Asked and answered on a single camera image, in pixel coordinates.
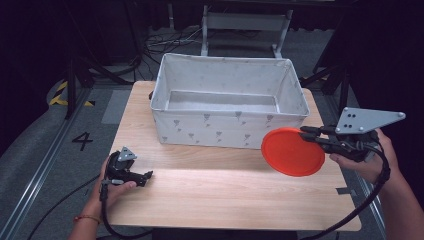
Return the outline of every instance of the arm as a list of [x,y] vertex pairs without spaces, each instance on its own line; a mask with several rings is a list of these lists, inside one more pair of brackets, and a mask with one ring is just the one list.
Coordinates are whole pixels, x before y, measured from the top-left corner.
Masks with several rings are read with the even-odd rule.
[[[424,239],[424,212],[409,184],[403,177],[390,138],[376,130],[391,168],[390,179],[379,193],[386,237],[388,240]],[[356,163],[338,154],[330,158],[341,167],[357,171],[368,182],[374,183],[381,171],[382,160],[377,155],[369,162]]]
[[[104,161],[102,168],[100,170],[100,177],[97,179],[96,184],[93,187],[93,190],[91,192],[90,198],[88,199],[87,203],[85,204],[83,210],[79,214],[79,216],[82,215],[88,215],[92,216],[94,218],[101,219],[101,206],[102,203],[100,202],[100,186],[101,181],[104,178],[104,172],[107,164],[107,159]],[[112,206],[118,197],[128,191],[131,188],[136,187],[135,182],[126,182],[120,186],[108,186],[108,201],[107,201],[107,208]],[[95,240],[97,238],[97,227],[98,222],[95,219],[92,218],[81,218],[78,221],[74,223],[74,227],[72,229],[71,234],[68,237],[68,240]]]

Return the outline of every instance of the red plate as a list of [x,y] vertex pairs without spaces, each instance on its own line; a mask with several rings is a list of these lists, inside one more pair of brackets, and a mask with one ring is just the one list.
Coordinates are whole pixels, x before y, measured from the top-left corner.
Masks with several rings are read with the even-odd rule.
[[304,141],[297,128],[272,130],[262,141],[262,155],[275,170],[302,177],[316,173],[324,164],[324,150],[316,143]]

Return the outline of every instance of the white plastic basket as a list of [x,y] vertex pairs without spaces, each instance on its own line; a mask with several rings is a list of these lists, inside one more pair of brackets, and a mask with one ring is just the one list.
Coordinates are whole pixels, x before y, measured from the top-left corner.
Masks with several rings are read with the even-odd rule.
[[309,107],[289,59],[165,54],[151,100],[165,144],[260,149]]

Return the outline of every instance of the gray carpet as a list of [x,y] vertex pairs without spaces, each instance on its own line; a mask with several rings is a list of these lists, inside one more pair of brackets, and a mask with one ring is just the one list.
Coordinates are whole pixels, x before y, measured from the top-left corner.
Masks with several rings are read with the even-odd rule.
[[[151,34],[164,34],[173,32],[170,29]],[[319,56],[326,43],[331,37],[331,31],[289,31],[285,40],[282,55],[284,58],[292,60],[299,77],[312,75]],[[249,32],[235,34],[232,32],[218,32],[211,35],[209,56],[231,56],[231,57],[273,57],[271,44],[276,39],[275,34],[268,32]],[[179,46],[173,50],[174,53],[189,55],[200,55],[198,41],[200,38],[184,46]],[[151,49],[161,50],[162,45],[151,46]],[[162,53],[151,56],[156,61],[160,61]],[[123,75],[128,81],[154,80],[156,79],[159,65],[155,61],[143,56],[144,61],[138,71]],[[325,124],[334,123],[337,119],[338,95],[325,96],[319,91],[321,83],[316,82],[308,86],[314,94],[319,111]],[[57,85],[52,86],[51,93],[46,96],[49,102],[51,95],[56,91]],[[51,144],[57,139],[57,133],[63,125],[68,125],[63,141],[59,144],[57,151],[52,154],[51,169],[47,169],[45,181],[40,189],[36,189],[36,197],[29,202],[27,211],[22,212],[22,221],[18,221],[15,231],[10,236],[1,236],[1,239],[27,239],[31,230],[34,229],[42,216],[51,209],[66,194],[82,185],[85,181],[96,176],[101,163],[107,157],[113,139],[115,137],[119,121],[125,108],[129,96],[130,86],[117,85],[109,79],[97,79],[93,89],[87,90],[86,96],[80,90],[82,101],[94,101],[94,106],[82,106],[74,114],[72,122],[64,120],[66,106],[50,106],[48,112],[35,121],[22,135],[16,139],[14,144],[2,156],[0,182],[0,226],[6,226],[9,217],[14,216],[14,209],[19,204],[19,200],[24,194],[24,190],[30,183],[32,176],[42,164],[46,154],[51,149]],[[357,102],[351,93],[348,106],[356,106]],[[82,134],[89,134],[89,139],[82,149],[81,143],[72,140]],[[355,173],[343,171],[346,182],[351,190],[356,194],[352,196],[355,204],[359,204],[364,199],[360,182]],[[82,209],[87,195],[91,191],[91,184],[82,188],[66,199],[39,226],[32,239],[66,239],[72,229],[72,219]],[[370,209],[360,214],[362,229],[358,232],[342,232],[339,239],[384,239],[374,216]],[[127,235],[145,231],[144,228],[119,227]],[[314,234],[313,231],[298,232],[299,237]],[[335,239],[336,233],[331,233],[321,239]],[[102,227],[99,236],[108,235]]]

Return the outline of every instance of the wooden tabletop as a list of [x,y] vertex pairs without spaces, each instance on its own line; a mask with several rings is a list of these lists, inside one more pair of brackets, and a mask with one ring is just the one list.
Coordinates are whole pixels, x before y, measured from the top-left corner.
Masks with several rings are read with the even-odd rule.
[[[291,177],[275,171],[260,150],[161,144],[148,95],[155,82],[133,86],[111,153],[128,147],[138,155],[131,172],[153,170],[144,188],[120,197],[111,224],[210,229],[323,230],[354,205],[337,188],[346,183],[339,166],[326,161],[315,174]],[[322,126],[313,96],[305,126]],[[361,228],[356,217],[340,230]]]

